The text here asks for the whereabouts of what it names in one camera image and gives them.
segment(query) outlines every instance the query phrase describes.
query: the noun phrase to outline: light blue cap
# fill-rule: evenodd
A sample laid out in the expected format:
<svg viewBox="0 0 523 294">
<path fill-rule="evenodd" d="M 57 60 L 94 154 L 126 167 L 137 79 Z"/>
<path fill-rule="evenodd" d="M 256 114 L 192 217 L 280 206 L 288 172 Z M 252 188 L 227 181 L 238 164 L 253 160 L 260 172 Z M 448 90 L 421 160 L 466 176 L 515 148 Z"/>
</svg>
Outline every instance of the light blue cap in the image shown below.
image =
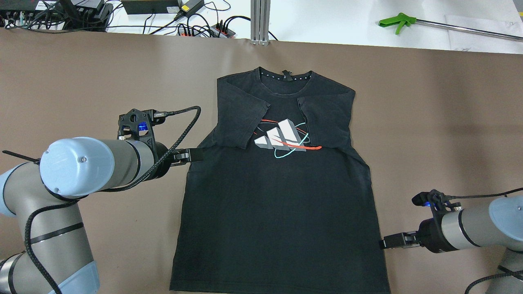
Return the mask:
<svg viewBox="0 0 523 294">
<path fill-rule="evenodd" d="M 9 176 L 15 171 L 15 169 L 19 168 L 22 164 L 19 164 L 10 170 L 6 171 L 2 175 L 0 175 L 0 213 L 8 216 L 8 217 L 15 217 L 16 215 L 12 213 L 9 208 L 7 208 L 7 204 L 5 204 L 4 199 L 4 188 L 7 180 L 9 179 Z"/>
<path fill-rule="evenodd" d="M 488 213 L 500 231 L 523 241 L 523 196 L 498 198 L 490 203 Z"/>
<path fill-rule="evenodd" d="M 58 285 L 63 294 L 94 294 L 100 288 L 100 279 L 96 261 L 88 263 L 86 266 L 72 274 L 65 281 Z"/>
<path fill-rule="evenodd" d="M 111 149 L 88 137 L 54 142 L 40 161 L 40 175 L 47 188 L 71 199 L 102 189 L 114 169 Z"/>
</svg>

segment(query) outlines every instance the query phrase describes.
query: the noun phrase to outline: sticker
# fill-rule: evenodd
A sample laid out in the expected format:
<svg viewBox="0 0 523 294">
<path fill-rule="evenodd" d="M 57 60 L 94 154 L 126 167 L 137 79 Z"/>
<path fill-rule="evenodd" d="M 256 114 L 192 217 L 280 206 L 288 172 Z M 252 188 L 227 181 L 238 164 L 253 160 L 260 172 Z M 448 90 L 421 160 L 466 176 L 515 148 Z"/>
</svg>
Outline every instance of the sticker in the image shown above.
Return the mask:
<svg viewBox="0 0 523 294">
<path fill-rule="evenodd" d="M 167 13 L 178 13 L 180 11 L 180 7 L 178 6 L 167 6 Z"/>
<path fill-rule="evenodd" d="M 35 10 L 46 10 L 47 9 L 46 3 L 49 5 L 54 5 L 56 2 L 58 2 L 58 1 L 38 1 L 38 4 L 36 5 Z"/>
</svg>

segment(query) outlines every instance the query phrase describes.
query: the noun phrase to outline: green clamp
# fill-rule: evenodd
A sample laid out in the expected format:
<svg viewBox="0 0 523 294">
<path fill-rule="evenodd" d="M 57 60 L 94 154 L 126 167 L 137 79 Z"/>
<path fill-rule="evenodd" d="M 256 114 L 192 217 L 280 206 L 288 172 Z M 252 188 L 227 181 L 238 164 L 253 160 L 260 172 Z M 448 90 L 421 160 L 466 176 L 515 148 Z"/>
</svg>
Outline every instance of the green clamp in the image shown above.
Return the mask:
<svg viewBox="0 0 523 294">
<path fill-rule="evenodd" d="M 407 14 L 404 14 L 403 12 L 400 12 L 397 16 L 386 18 L 380 20 L 380 27 L 388 27 L 399 24 L 396 30 L 396 35 L 400 34 L 400 30 L 404 25 L 407 25 L 408 27 L 411 26 L 411 24 L 416 22 L 415 17 L 408 16 Z"/>
</svg>

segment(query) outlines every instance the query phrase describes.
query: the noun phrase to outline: black t-shirt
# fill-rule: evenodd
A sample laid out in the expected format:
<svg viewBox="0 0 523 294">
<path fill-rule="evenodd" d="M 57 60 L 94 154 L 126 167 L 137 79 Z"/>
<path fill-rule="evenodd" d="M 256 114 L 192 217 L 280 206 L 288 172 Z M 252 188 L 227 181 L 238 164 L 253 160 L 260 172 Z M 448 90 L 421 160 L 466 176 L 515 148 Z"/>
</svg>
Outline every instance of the black t-shirt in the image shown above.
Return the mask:
<svg viewBox="0 0 523 294">
<path fill-rule="evenodd" d="M 218 124 L 187 174 L 171 290 L 390 293 L 355 92 L 314 72 L 218 79 Z"/>
</svg>

